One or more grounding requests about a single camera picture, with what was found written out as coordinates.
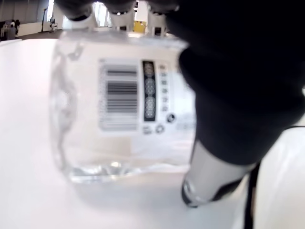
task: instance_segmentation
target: barcode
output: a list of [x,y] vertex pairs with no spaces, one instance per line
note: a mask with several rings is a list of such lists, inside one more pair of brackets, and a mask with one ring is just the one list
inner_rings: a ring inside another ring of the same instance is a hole
[[138,74],[136,66],[104,65],[101,128],[135,131],[138,123]]

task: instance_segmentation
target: clear plastic bottle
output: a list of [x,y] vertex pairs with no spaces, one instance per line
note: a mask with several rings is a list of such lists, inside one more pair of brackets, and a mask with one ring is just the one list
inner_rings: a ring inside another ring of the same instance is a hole
[[53,54],[52,150],[76,183],[186,171],[195,133],[194,94],[175,38],[68,31]]

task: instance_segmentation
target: bottle label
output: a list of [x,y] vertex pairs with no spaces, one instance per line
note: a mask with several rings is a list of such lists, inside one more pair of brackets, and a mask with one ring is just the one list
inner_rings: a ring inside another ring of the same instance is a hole
[[137,160],[187,166],[196,126],[194,92],[176,63],[107,59],[100,64],[102,135],[128,136]]
[[101,60],[103,135],[164,135],[195,128],[194,92],[178,68],[159,60]]

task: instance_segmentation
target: recycling symbol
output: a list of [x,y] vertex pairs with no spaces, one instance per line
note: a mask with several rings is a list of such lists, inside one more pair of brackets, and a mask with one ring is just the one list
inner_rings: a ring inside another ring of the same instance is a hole
[[175,121],[175,115],[174,114],[169,114],[167,116],[167,122],[168,123],[173,123]]
[[164,128],[163,125],[160,124],[160,125],[156,126],[156,133],[157,134],[162,134],[164,132],[164,130],[165,130],[165,128]]

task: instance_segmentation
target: background wall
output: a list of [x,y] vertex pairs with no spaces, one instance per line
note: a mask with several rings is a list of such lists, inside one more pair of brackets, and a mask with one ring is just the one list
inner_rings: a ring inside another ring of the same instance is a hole
[[18,19],[22,24],[41,22],[43,9],[48,5],[49,0],[0,0],[0,21]]
[[[43,30],[44,31],[50,30],[50,24],[47,22],[44,23]],[[40,31],[41,31],[41,22],[21,24],[19,28],[18,36],[34,34]]]

